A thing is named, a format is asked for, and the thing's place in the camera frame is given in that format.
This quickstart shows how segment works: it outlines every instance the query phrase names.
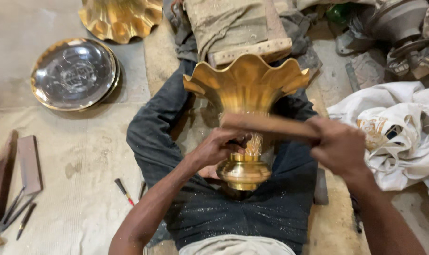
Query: dusty floor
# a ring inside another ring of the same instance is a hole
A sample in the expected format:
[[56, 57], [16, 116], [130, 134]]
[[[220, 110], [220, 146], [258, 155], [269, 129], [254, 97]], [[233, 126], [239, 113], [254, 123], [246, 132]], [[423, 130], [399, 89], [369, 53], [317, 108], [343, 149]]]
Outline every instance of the dusty floor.
[[[105, 254], [131, 208], [113, 180], [120, 177], [133, 197], [139, 192], [142, 177], [125, 142], [126, 128], [178, 66], [172, 30], [164, 21], [143, 41], [108, 43], [122, 65], [121, 87], [109, 103], [96, 109], [58, 113], [42, 107], [32, 95], [30, 69], [60, 39], [93, 38], [79, 20], [80, 6], [79, 0], [0, 0], [0, 147], [10, 129], [17, 129], [20, 137], [36, 135], [44, 181], [22, 237], [14, 241], [17, 221], [2, 234], [7, 244], [0, 254]], [[313, 27], [309, 36], [324, 66], [308, 95], [323, 111], [352, 92], [344, 68], [347, 59], [335, 54], [326, 23]], [[196, 101], [182, 120], [185, 128], [177, 141], [183, 152], [206, 135], [206, 124], [200, 120], [205, 107], [206, 102]], [[18, 166], [16, 163], [9, 203], [21, 188]], [[368, 254], [364, 235], [353, 230], [345, 186], [330, 173], [327, 179], [330, 205], [313, 206], [304, 253]], [[429, 198], [424, 186], [387, 194], [429, 253]], [[171, 254], [160, 249], [171, 250], [171, 242], [151, 251]]]

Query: man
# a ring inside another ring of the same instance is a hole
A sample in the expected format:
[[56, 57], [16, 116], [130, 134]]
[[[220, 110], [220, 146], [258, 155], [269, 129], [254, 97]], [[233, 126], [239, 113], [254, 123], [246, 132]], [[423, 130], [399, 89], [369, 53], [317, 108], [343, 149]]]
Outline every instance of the man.
[[[272, 176], [248, 198], [232, 200], [211, 187], [203, 177], [215, 177], [213, 166], [229, 154], [244, 153], [250, 135], [216, 128], [194, 151], [181, 155], [169, 131], [190, 97], [182, 75], [191, 75], [194, 67], [183, 60], [128, 128], [127, 142], [149, 190], [112, 239], [111, 255], [142, 254], [162, 219], [181, 255], [299, 254], [313, 201], [314, 159], [340, 175], [357, 198], [372, 254], [425, 254], [365, 165], [364, 134], [336, 121], [308, 119], [321, 134], [319, 146], [282, 142]], [[313, 115], [304, 96], [286, 97], [276, 105], [275, 112], [286, 117]]]

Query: wooden block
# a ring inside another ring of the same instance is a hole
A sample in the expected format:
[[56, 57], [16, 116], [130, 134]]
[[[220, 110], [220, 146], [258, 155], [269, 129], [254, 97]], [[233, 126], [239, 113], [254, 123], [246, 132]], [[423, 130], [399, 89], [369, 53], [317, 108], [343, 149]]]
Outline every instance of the wooden block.
[[249, 132], [273, 133], [309, 143], [319, 142], [319, 133], [304, 122], [280, 117], [225, 113], [221, 127]]
[[291, 53], [291, 38], [279, 38], [254, 45], [208, 53], [208, 62], [212, 67], [222, 68], [243, 54], [260, 55], [267, 63], [280, 60]]
[[18, 132], [12, 130], [0, 151], [0, 221], [5, 213], [10, 183], [12, 182], [17, 140]]
[[18, 139], [18, 157], [21, 165], [24, 194], [37, 193], [43, 189], [35, 136]]
[[317, 169], [317, 181], [313, 193], [313, 203], [318, 206], [329, 204], [328, 187], [326, 185], [326, 173], [322, 168]]
[[273, 0], [264, 0], [265, 15], [267, 18], [267, 36], [268, 40], [287, 38], [284, 25], [280, 20], [279, 14], [274, 7]]

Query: wooden stick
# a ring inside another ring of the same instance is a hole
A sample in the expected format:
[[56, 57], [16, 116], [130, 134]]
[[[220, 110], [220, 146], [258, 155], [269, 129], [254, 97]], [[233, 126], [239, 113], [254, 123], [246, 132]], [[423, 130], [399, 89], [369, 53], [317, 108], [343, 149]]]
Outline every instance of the wooden stick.
[[10, 131], [7, 142], [0, 151], [0, 221], [7, 206], [8, 191], [12, 182], [18, 132]]
[[225, 113], [221, 127], [284, 135], [310, 143], [318, 142], [320, 139], [318, 132], [304, 122], [280, 117]]

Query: dark jeans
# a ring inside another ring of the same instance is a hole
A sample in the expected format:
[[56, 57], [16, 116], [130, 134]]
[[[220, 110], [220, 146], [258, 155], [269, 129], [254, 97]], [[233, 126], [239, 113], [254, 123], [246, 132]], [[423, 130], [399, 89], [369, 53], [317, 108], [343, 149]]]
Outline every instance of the dark jeans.
[[[127, 142], [149, 188], [183, 159], [169, 132], [191, 96], [183, 88], [182, 77], [191, 75], [195, 64], [183, 60], [128, 127]], [[314, 115], [304, 91], [298, 94], [279, 100], [275, 113], [300, 120]], [[178, 250], [209, 237], [235, 234], [270, 237], [298, 254], [307, 238], [316, 169], [309, 147], [287, 141], [280, 146], [270, 179], [245, 200], [232, 200], [194, 175], [166, 213], [167, 229]]]

